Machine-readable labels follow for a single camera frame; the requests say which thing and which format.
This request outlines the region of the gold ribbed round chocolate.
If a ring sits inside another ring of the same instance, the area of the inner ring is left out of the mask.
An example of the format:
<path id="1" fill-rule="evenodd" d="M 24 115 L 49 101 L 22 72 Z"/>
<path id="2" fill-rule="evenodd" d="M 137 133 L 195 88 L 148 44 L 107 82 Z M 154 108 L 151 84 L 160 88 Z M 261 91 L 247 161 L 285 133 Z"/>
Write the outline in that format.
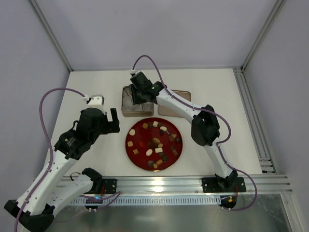
<path id="1" fill-rule="evenodd" d="M 148 128 L 148 124 L 147 124 L 147 123 L 143 123 L 142 127 L 143 127 L 144 129 L 147 129 L 147 128 Z"/>

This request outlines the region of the metal serving tongs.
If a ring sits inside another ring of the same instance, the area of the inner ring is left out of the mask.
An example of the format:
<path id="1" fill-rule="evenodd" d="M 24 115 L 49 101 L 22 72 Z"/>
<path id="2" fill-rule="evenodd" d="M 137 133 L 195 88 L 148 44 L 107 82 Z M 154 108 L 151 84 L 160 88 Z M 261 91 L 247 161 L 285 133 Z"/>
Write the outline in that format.
<path id="1" fill-rule="evenodd" d="M 152 111 L 154 104 L 145 102 L 133 85 L 124 86 L 122 92 L 122 110 L 124 112 Z"/>

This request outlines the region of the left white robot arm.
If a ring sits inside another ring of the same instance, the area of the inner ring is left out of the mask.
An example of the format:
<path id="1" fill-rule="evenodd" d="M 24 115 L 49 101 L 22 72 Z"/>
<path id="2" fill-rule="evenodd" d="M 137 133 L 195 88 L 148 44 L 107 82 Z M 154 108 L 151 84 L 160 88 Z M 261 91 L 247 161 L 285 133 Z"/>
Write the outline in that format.
<path id="1" fill-rule="evenodd" d="M 4 208 L 17 223 L 30 232 L 44 232 L 55 216 L 71 201 L 84 193 L 99 193 L 104 180 L 92 168 L 86 168 L 67 187 L 55 191 L 64 174 L 77 163 L 100 135 L 119 133 L 119 120 L 115 108 L 110 109 L 112 120 L 104 111 L 104 97 L 84 97 L 88 107 L 81 111 L 79 120 L 60 135 L 52 148 L 49 162 L 27 191 L 16 200 L 9 200 Z"/>

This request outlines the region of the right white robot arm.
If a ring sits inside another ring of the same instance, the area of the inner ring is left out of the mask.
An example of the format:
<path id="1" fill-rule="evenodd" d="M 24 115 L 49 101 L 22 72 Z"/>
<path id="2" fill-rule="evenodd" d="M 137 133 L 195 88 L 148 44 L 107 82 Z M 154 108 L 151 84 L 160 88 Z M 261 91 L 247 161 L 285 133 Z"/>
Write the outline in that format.
<path id="1" fill-rule="evenodd" d="M 142 71 L 131 70 L 130 75 L 133 103 L 152 102 L 186 119 L 191 125 L 191 138 L 206 150 L 213 163 L 218 186 L 223 191 L 233 188 L 238 173 L 224 157 L 219 141 L 219 115 L 214 108 L 210 105 L 202 107 L 186 100 L 169 89 L 163 81 L 152 83 Z"/>

